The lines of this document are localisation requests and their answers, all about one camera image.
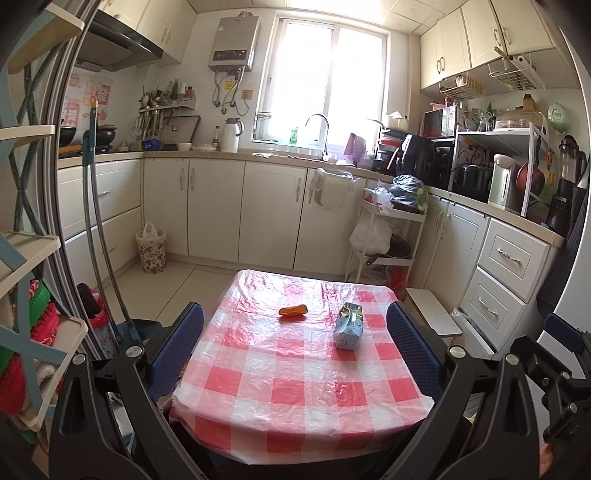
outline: tablecloth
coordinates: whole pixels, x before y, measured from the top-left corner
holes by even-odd
[[[433,406],[386,329],[396,300],[386,287],[237,273],[173,394],[171,418],[203,446],[243,463],[306,463],[386,448]],[[333,342],[345,302],[363,308],[354,352]],[[305,316],[279,317],[279,308],[301,303]]]

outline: floral trash can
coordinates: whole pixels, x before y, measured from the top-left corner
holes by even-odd
[[[146,273],[162,273],[166,270],[165,240],[166,231],[157,230],[150,222],[135,234],[142,269]]]

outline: plastic table cover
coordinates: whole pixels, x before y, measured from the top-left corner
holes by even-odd
[[[171,419],[203,446],[243,463],[385,449],[392,434],[433,406],[386,329],[396,300],[386,287],[237,273],[173,394]],[[354,352],[333,341],[345,302],[363,308]],[[301,303],[306,315],[279,317],[280,308]]]

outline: bottle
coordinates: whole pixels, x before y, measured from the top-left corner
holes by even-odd
[[[291,129],[291,135],[290,135],[290,144],[291,145],[297,144],[297,130],[298,130],[298,127]]]
[[[212,146],[216,147],[216,152],[220,151],[220,128],[216,127],[213,133]]]

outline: dish soap bottle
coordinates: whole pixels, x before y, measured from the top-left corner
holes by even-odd
[[[213,132],[212,147],[216,147],[216,152],[220,151],[220,128],[219,126]]]

